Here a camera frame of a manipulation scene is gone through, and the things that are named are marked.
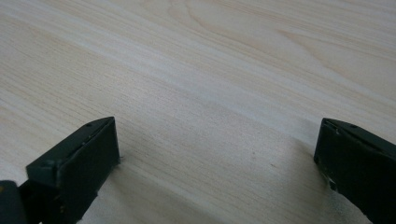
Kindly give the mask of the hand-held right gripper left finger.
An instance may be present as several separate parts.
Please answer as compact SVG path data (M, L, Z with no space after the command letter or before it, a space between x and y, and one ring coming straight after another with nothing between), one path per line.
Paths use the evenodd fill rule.
M20 186L29 224L76 224L120 163L116 122L91 121L26 166Z

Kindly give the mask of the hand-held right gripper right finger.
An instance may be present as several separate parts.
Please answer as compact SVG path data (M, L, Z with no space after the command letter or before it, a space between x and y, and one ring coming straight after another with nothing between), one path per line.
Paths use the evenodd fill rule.
M337 119L320 124L314 162L374 224L396 224L396 145Z

